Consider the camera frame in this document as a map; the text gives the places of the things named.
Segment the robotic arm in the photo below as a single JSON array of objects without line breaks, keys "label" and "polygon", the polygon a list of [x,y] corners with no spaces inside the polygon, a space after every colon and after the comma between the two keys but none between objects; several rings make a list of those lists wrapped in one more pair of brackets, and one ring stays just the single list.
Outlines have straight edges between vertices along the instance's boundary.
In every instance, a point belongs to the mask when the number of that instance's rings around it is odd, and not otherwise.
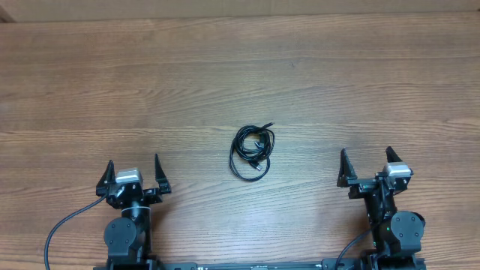
[{"label": "robotic arm", "polygon": [[422,249],[424,218],[411,211],[397,211],[394,195],[407,189],[413,171],[394,152],[386,149],[388,163],[373,178],[358,179],[353,165],[343,149],[337,186],[350,188],[349,198],[363,198],[373,234],[375,249],[365,250],[360,259],[331,258],[319,262],[278,262],[197,265],[194,262],[163,264],[152,252],[150,205],[161,203],[171,187],[155,155],[155,180],[159,187],[143,190],[143,178],[138,169],[123,169],[115,177],[113,162],[97,184],[97,195],[106,196],[121,217],[105,228],[108,247],[105,267],[94,270],[426,270],[423,259],[415,253]]}]

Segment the cable connector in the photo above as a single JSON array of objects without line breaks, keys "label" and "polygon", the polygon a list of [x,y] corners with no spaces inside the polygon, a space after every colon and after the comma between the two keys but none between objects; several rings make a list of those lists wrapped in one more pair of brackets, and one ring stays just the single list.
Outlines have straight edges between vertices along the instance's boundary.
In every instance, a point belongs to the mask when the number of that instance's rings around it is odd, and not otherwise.
[{"label": "cable connector", "polygon": [[258,163],[256,161],[248,161],[248,163],[258,171],[261,171],[263,169],[263,166],[260,165],[260,163]]}]

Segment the black mounting base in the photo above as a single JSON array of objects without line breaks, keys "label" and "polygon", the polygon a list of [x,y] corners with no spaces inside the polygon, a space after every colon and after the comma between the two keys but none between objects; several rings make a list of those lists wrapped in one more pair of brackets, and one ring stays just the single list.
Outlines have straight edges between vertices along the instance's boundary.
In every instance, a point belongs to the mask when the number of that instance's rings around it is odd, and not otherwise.
[{"label": "black mounting base", "polygon": [[[319,262],[251,262],[251,263],[227,263],[227,264],[196,264],[195,262],[161,263],[147,260],[143,265],[121,265],[112,268],[94,268],[94,270],[334,270],[337,258],[323,259]],[[362,264],[360,259],[345,258],[340,261],[338,270],[367,270],[371,269]],[[417,259],[417,266],[402,268],[403,270],[426,269],[423,259]]]}]

